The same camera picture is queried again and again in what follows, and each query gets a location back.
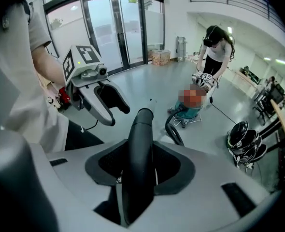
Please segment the red and teal vacuum cleaner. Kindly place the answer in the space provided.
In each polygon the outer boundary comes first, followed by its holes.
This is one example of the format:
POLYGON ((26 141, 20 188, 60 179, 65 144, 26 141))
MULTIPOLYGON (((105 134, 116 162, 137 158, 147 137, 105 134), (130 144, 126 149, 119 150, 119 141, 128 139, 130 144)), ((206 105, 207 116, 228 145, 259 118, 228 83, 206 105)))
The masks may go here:
POLYGON ((197 120, 197 117, 204 107, 206 95, 207 91, 195 84, 180 90, 175 106, 168 109, 169 114, 174 113, 174 126, 181 124, 185 128, 188 124, 201 122, 201 118, 197 120))

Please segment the wooden bench table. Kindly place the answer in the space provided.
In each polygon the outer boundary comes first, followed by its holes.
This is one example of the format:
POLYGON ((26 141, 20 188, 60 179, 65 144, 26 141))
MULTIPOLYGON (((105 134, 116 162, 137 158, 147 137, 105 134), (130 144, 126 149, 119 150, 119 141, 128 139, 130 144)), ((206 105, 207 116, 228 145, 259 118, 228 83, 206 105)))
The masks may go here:
POLYGON ((247 77, 240 71, 234 72, 234 77, 231 82, 235 87, 244 92, 256 91, 258 87, 258 85, 255 82, 253 82, 249 77, 247 77))

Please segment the box of yellow toys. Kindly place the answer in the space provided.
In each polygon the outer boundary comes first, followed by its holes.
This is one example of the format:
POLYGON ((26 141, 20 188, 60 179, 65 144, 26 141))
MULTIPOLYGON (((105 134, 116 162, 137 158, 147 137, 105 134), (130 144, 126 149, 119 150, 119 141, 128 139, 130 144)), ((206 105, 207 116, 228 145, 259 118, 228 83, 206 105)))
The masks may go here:
POLYGON ((164 66, 170 62, 171 52, 170 50, 151 50, 151 61, 153 65, 164 66))

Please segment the folded grey trolley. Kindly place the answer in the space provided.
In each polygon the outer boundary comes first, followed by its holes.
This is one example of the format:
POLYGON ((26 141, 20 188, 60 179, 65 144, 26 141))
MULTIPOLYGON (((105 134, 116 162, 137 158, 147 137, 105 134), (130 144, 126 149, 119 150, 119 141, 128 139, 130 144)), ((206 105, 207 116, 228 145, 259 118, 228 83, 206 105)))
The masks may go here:
POLYGON ((186 39, 185 37, 176 37, 177 62, 184 62, 186 58, 186 39))

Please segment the silver metal vacuum wand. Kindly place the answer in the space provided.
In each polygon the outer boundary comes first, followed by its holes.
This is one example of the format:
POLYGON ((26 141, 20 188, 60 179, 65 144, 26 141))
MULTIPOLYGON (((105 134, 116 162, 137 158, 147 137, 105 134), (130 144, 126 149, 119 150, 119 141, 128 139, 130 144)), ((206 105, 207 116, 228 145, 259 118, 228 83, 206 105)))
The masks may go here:
POLYGON ((149 109, 150 111, 154 112, 156 105, 157 105, 157 100, 155 98, 150 98, 143 106, 143 108, 149 109))

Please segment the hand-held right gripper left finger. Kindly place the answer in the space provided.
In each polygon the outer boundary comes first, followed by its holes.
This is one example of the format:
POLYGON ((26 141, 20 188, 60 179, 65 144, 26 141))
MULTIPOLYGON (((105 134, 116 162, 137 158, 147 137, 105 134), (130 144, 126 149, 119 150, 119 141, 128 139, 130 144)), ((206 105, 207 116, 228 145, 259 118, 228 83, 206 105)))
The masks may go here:
POLYGON ((46 154, 45 189, 55 209, 60 232, 129 232, 94 212, 109 198, 111 187, 99 185, 85 170, 90 157, 123 143, 46 154))

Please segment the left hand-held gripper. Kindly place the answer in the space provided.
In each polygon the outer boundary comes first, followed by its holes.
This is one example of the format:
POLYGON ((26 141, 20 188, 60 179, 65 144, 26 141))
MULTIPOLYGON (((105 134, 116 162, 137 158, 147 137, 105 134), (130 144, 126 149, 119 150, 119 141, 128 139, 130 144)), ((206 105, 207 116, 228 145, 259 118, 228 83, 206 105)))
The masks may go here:
POLYGON ((108 78, 107 67, 94 46, 71 46, 62 66, 66 92, 77 110, 84 106, 96 120, 106 126, 115 125, 111 108, 116 107, 124 114, 130 112, 130 106, 119 87, 110 81, 102 82, 108 78))

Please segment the person's grey shirt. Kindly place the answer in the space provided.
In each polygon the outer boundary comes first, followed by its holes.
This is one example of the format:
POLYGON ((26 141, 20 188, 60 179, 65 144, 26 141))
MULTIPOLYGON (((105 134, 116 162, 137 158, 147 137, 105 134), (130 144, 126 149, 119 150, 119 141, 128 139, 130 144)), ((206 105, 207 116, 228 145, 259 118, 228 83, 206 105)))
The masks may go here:
POLYGON ((0 21, 0 70, 18 90, 3 127, 16 131, 46 153, 65 149, 68 119, 50 105, 40 85, 31 52, 51 43, 37 12, 11 5, 0 21))

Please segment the glass entrance doors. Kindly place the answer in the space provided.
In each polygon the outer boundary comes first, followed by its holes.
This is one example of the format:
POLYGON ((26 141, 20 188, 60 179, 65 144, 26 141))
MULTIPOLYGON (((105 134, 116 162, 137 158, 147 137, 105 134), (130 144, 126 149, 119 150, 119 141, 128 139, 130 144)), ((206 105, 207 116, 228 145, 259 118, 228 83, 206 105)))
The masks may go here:
POLYGON ((146 64, 164 49, 164 0, 43 0, 51 51, 93 45, 109 74, 146 64))

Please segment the small black office chair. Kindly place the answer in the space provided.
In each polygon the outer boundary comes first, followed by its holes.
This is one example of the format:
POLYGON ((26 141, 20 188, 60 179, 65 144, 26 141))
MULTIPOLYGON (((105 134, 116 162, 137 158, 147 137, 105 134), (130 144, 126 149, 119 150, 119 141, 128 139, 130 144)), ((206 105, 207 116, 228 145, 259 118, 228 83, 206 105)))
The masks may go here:
POLYGON ((258 121, 262 126, 265 126, 266 120, 269 120, 274 114, 275 110, 271 104, 274 101, 279 104, 284 100, 285 91, 280 84, 271 84, 269 89, 263 88, 259 95, 255 98, 255 105, 252 109, 258 111, 258 121))

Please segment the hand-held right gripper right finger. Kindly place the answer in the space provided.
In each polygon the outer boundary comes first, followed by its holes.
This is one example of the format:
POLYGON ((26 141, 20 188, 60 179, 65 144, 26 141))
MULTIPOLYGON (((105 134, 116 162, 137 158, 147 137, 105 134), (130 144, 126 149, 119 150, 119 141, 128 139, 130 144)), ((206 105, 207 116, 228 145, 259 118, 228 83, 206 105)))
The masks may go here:
POLYGON ((156 196, 136 220, 136 232, 247 232, 279 197, 278 192, 270 194, 220 156, 170 143, 163 145, 188 157, 196 173, 180 193, 156 196), (222 189, 229 183, 239 186, 255 205, 243 217, 222 189))

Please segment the person's left forearm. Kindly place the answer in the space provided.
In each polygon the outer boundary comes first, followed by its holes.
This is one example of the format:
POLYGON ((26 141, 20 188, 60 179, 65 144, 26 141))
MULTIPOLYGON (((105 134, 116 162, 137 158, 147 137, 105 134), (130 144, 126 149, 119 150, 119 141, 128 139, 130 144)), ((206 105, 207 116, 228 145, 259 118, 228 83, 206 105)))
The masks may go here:
POLYGON ((51 82, 65 86, 62 65, 46 51, 44 46, 33 50, 31 56, 37 73, 51 82))

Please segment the person's black trousers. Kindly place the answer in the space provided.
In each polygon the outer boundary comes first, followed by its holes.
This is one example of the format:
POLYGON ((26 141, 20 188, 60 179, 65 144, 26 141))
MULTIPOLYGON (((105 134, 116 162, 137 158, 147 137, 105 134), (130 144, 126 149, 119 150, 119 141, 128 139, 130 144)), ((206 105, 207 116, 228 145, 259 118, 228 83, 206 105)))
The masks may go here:
POLYGON ((103 143, 104 142, 100 138, 91 134, 82 126, 69 120, 65 151, 91 147, 103 143))

